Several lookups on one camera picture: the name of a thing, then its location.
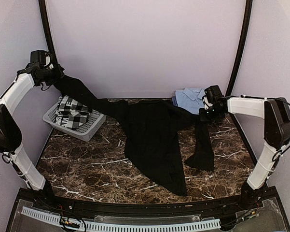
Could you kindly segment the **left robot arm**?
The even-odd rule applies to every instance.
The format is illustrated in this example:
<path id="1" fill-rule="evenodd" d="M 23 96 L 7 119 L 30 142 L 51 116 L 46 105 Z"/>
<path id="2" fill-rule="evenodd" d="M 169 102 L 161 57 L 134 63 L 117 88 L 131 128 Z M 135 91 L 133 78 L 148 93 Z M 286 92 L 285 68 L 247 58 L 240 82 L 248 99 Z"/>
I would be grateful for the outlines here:
<path id="1" fill-rule="evenodd" d="M 22 133 L 13 118 L 19 103 L 34 87 L 53 85 L 63 77 L 59 64 L 42 66 L 31 63 L 19 70 L 16 78 L 0 96 L 0 153 L 5 163 L 11 164 L 17 175 L 31 189 L 40 192 L 39 202 L 48 211 L 58 207 L 58 199 L 49 181 L 36 169 L 22 144 Z"/>

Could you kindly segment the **black long sleeve shirt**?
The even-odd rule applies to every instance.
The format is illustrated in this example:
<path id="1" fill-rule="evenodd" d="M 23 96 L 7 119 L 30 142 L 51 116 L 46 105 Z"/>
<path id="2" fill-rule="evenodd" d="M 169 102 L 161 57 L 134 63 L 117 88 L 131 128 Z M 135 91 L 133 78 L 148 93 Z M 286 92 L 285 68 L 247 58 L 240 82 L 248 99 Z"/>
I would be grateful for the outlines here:
<path id="1" fill-rule="evenodd" d="M 126 135 L 125 156 L 151 181 L 170 192 L 187 196 L 183 165 L 214 170 L 214 152 L 206 123 L 198 115 L 175 107 L 167 100 L 98 99 L 82 81 L 64 76 L 55 84 L 62 94 L 116 119 Z M 178 131 L 195 125 L 195 153 L 182 161 Z"/>

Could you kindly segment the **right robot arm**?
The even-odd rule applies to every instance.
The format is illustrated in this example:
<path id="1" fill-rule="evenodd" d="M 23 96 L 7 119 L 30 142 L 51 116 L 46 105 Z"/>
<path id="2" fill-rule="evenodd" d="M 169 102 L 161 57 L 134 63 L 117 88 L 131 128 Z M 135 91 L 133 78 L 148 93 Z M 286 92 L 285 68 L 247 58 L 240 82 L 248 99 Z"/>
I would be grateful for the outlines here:
<path id="1" fill-rule="evenodd" d="M 263 149 L 246 183 L 248 189 L 260 189 L 280 160 L 290 148 L 290 103 L 285 98 L 261 98 L 251 96 L 225 97 L 203 96 L 205 105 L 200 111 L 203 119 L 223 114 L 245 115 L 263 120 Z"/>

